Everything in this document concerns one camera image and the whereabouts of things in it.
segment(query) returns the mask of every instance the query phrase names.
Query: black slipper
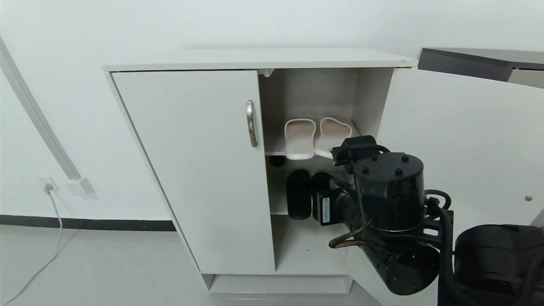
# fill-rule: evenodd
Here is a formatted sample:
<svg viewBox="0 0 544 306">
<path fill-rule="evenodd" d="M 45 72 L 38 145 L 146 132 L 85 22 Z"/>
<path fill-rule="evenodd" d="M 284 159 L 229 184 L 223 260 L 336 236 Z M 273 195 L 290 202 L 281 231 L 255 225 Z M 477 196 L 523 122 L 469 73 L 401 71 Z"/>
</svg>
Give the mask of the black slipper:
<svg viewBox="0 0 544 306">
<path fill-rule="evenodd" d="M 287 213 L 296 220 L 308 218 L 312 214 L 312 179 L 310 172 L 296 170 L 286 181 Z"/>
<path fill-rule="evenodd" d="M 317 172 L 312 177 L 312 216 L 316 221 L 319 221 L 317 209 L 317 192 L 323 190 L 330 190 L 330 180 L 333 178 L 334 176 L 325 172 Z"/>
</svg>

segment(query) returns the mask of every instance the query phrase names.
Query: cabinet top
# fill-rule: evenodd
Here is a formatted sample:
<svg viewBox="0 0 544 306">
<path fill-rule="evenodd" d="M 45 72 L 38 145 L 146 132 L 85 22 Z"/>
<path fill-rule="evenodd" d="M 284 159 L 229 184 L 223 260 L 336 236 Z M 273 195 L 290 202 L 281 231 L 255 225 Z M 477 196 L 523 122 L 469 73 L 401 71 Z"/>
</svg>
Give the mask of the cabinet top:
<svg viewBox="0 0 544 306">
<path fill-rule="evenodd" d="M 414 67 L 416 59 L 365 47 L 180 49 L 169 54 L 128 59 L 104 71 L 223 70 L 271 68 Z"/>
</svg>

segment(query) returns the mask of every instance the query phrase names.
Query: plug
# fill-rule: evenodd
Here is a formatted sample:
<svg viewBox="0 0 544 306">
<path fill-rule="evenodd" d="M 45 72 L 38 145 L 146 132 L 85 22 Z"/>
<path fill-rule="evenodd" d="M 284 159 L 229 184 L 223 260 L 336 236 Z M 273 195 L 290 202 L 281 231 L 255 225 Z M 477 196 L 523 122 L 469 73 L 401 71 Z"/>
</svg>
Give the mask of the plug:
<svg viewBox="0 0 544 306">
<path fill-rule="evenodd" d="M 44 185 L 44 192 L 45 193 L 47 193 L 48 195 L 51 195 L 51 190 L 55 190 L 53 185 L 51 185 L 50 183 L 47 183 L 47 184 Z"/>
</svg>

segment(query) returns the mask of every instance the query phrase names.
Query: shoe cabinet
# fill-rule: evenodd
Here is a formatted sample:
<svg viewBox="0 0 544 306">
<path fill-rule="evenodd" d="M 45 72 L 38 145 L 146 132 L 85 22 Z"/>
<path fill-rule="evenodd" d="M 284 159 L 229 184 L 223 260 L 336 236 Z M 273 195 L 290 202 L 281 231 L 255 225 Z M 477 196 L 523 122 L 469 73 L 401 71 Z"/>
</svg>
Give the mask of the shoe cabinet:
<svg viewBox="0 0 544 306">
<path fill-rule="evenodd" d="M 287 216 L 289 173 L 345 175 L 318 155 L 273 166 L 271 156 L 286 155 L 287 121 L 311 119 L 319 134 L 322 118 L 342 118 L 421 158 L 426 188 L 454 200 L 456 235 L 530 223 L 544 197 L 535 182 L 544 168 L 544 90 L 417 63 L 368 48 L 256 48 L 103 68 L 210 292 L 347 293 L 355 280 L 393 303 L 358 248 L 328 249 L 342 225 Z"/>
</svg>

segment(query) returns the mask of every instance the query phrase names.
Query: cable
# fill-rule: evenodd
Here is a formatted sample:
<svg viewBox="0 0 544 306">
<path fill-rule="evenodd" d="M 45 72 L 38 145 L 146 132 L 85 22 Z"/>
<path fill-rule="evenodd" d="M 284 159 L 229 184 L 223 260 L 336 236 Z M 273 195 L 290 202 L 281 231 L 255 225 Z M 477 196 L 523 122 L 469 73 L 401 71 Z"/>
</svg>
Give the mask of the cable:
<svg viewBox="0 0 544 306">
<path fill-rule="evenodd" d="M 371 223 L 372 223 L 372 220 L 370 220 L 367 224 L 363 225 L 362 227 L 352 232 L 349 232 L 347 234 L 334 238 L 333 240 L 329 241 L 329 248 L 339 249 L 339 248 L 350 247 L 350 246 L 364 246 L 365 244 L 367 244 L 367 242 L 364 240 L 347 240 L 347 239 L 366 230 L 367 227 L 369 227 Z"/>
<path fill-rule="evenodd" d="M 465 294 L 461 292 L 457 286 L 454 275 L 453 275 L 453 265 L 452 265 L 452 255 L 453 255 L 453 227 L 452 221 L 448 212 L 438 207 L 437 205 L 432 205 L 432 209 L 435 209 L 440 214 L 440 223 L 443 228 L 443 247 L 440 250 L 440 262 L 442 273 L 448 289 L 452 293 L 453 297 L 457 302 L 462 302 L 463 306 L 481 306 L 475 301 L 468 298 Z M 544 264 L 544 255 L 540 255 L 536 258 L 533 258 L 527 267 L 526 277 L 523 281 L 522 289 L 518 294 L 517 301 L 512 304 L 512 306 L 528 306 L 531 299 L 532 288 L 536 282 L 536 278 L 539 276 L 540 269 Z"/>
<path fill-rule="evenodd" d="M 53 190 L 53 186 L 51 186 L 51 184 L 45 184 L 44 186 L 44 192 L 49 195 L 49 197 L 51 198 L 51 202 L 53 202 L 53 208 L 55 208 L 55 214 L 57 214 L 57 219 L 59 219 L 59 224 L 60 224 L 60 227 L 59 227 L 59 237 L 57 239 L 57 250 L 55 251 L 55 256 L 53 256 L 53 258 L 47 262 L 41 269 L 39 269 L 35 274 L 34 276 L 32 276 L 29 281 L 26 283 L 26 285 L 21 289 L 21 291 L 19 291 L 19 293 L 17 293 L 14 297 L 12 297 L 9 301 L 5 302 L 4 304 L 2 304 L 2 306 L 6 306 L 7 304 L 11 303 L 13 300 L 15 300 L 19 295 L 21 295 L 23 293 L 23 291 L 28 287 L 28 285 L 30 285 L 30 283 L 34 280 L 34 278 L 36 276 L 38 276 L 38 274 L 40 274 L 41 271 L 43 271 L 55 258 L 57 258 L 57 255 L 59 254 L 59 246 L 60 246 L 60 234 L 62 234 L 63 232 L 63 220 L 60 218 L 59 216 L 59 212 L 57 210 L 57 205 L 55 204 L 55 199 L 53 199 L 53 196 L 51 195 L 51 190 Z"/>
<path fill-rule="evenodd" d="M 449 209 L 450 205 L 452 204 L 452 198 L 444 191 L 436 190 L 436 189 L 426 189 L 425 190 L 425 196 L 429 194 L 439 195 L 441 197 L 444 197 L 446 199 L 446 202 L 444 203 L 443 209 Z"/>
<path fill-rule="evenodd" d="M 355 144 L 355 145 L 341 146 L 338 153 L 342 153 L 346 151 L 355 151 L 355 150 L 379 150 L 382 152 L 391 152 L 389 151 L 388 148 L 379 144 Z"/>
</svg>

